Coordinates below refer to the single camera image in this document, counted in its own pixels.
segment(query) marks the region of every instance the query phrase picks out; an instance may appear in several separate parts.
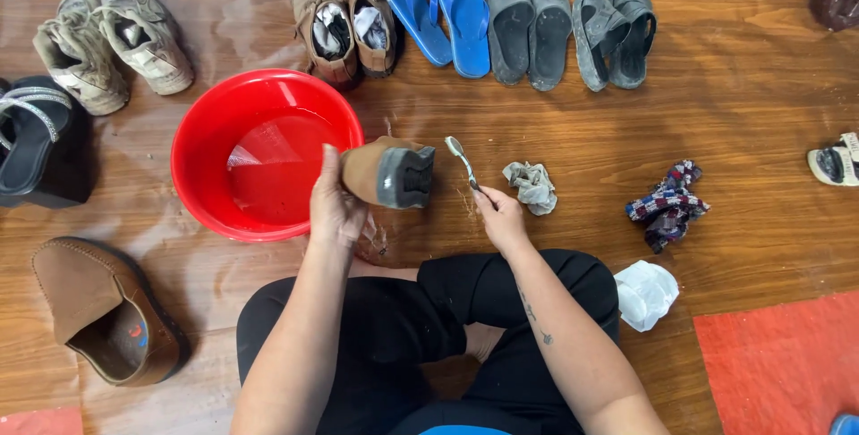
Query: hand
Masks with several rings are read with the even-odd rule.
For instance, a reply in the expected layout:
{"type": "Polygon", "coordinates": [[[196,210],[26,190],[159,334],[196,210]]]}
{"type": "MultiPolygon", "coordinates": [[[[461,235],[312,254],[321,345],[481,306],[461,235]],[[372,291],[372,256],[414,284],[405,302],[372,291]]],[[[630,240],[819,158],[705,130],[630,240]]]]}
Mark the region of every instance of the hand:
{"type": "Polygon", "coordinates": [[[506,259],[508,253],[530,245],[519,200],[495,188],[481,187],[480,190],[472,190],[474,202],[483,215],[486,234],[498,252],[506,259]]]}
{"type": "Polygon", "coordinates": [[[310,242],[351,249],[367,220],[367,204],[341,186],[337,149],[322,148],[322,171],[310,193],[310,242]]]}

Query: wooden floor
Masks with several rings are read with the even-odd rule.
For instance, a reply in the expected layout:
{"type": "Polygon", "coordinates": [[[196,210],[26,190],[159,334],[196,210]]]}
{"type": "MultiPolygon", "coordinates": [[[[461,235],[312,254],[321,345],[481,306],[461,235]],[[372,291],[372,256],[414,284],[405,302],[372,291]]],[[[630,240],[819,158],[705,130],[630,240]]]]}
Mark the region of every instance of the wooden floor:
{"type": "MultiPolygon", "coordinates": [[[[58,1],[0,0],[0,76],[44,73],[30,41],[58,1]]],[[[176,125],[203,91],[240,71],[306,65],[289,0],[163,1],[184,28],[194,86],[159,97],[129,74],[128,107],[96,122],[102,175],[90,201],[0,217],[0,414],[80,404],[88,433],[227,433],[242,305],[301,261],[302,239],[242,244],[202,228],[177,198],[168,166],[176,125]],[[29,257],[57,235],[109,241],[139,260],[192,338],[185,370],[152,387],[110,388],[53,344],[29,257]]],[[[551,215],[527,215],[538,247],[587,251],[613,272],[650,260],[678,278],[670,314],[648,333],[624,325],[622,347],[672,433],[716,434],[693,316],[859,288],[859,190],[822,185],[805,160],[809,149],[859,128],[859,34],[815,25],[805,0],[653,3],[659,33],[635,91],[588,91],[572,41],[561,84],[538,93],[526,81],[507,88],[491,75],[474,81],[435,68],[407,39],[392,77],[345,96],[369,140],[391,132],[442,147],[432,201],[426,210],[373,210],[377,232],[361,255],[403,266],[492,249],[464,169],[443,150],[446,135],[459,139],[488,186],[506,188],[501,170],[511,161],[542,162],[558,202],[551,215]],[[656,256],[624,204],[684,158],[703,168],[693,189],[712,211],[656,256]]],[[[435,381],[462,384],[462,365],[434,366],[435,381]]]]}

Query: white plastic bag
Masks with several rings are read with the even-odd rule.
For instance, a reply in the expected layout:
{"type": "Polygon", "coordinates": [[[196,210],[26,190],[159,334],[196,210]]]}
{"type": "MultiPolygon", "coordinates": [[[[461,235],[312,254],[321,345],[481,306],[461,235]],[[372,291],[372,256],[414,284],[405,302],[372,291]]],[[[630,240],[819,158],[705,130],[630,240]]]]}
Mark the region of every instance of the white plastic bag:
{"type": "Polygon", "coordinates": [[[620,319],[639,333],[651,329],[680,295],[677,279],[659,265],[639,260],[615,274],[620,319]]]}

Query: brown suede shoe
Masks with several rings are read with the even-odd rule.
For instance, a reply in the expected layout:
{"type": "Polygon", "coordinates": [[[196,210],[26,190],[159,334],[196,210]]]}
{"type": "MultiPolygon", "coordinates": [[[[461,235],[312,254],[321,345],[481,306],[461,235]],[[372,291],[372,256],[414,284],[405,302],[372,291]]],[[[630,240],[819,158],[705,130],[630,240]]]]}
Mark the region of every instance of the brown suede shoe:
{"type": "Polygon", "coordinates": [[[365,7],[375,7],[381,17],[381,23],[385,29],[385,46],[374,49],[363,41],[358,35],[355,42],[358,44],[358,58],[364,72],[370,77],[386,77],[391,74],[394,66],[395,51],[397,46],[397,32],[393,25],[393,12],[387,0],[349,0],[349,20],[352,29],[355,29],[355,14],[365,7]]]}
{"type": "Polygon", "coordinates": [[[349,4],[346,0],[292,0],[292,10],[295,14],[295,27],[298,34],[301,34],[304,39],[307,57],[310,60],[307,70],[317,68],[322,78],[336,88],[347,89],[354,86],[358,58],[355,53],[355,32],[352,30],[352,22],[349,19],[349,4]],[[342,11],[344,26],[349,31],[349,44],[343,55],[328,54],[328,58],[326,58],[325,49],[318,45],[314,38],[314,21],[316,13],[326,8],[328,4],[334,4],[342,11]]]}
{"type": "Polygon", "coordinates": [[[101,243],[57,237],[33,254],[54,338],[115,386],[162,382],[188,361],[185,334],[164,312],[134,261],[101,243]]]}
{"type": "Polygon", "coordinates": [[[430,201],[435,148],[391,136],[348,149],[340,156],[343,184],[359,199],[392,209],[430,201]]]}

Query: black platform sandal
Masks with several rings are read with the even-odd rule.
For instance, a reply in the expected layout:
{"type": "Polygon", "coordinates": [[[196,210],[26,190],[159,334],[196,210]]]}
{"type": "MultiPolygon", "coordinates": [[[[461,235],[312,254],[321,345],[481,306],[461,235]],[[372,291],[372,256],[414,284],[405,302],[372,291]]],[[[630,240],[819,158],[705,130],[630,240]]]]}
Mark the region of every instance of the black platform sandal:
{"type": "Polygon", "coordinates": [[[7,150],[0,206],[29,202],[61,209],[87,201],[92,120],[74,98],[49,77],[25,77],[0,98],[0,121],[0,144],[7,150]]]}

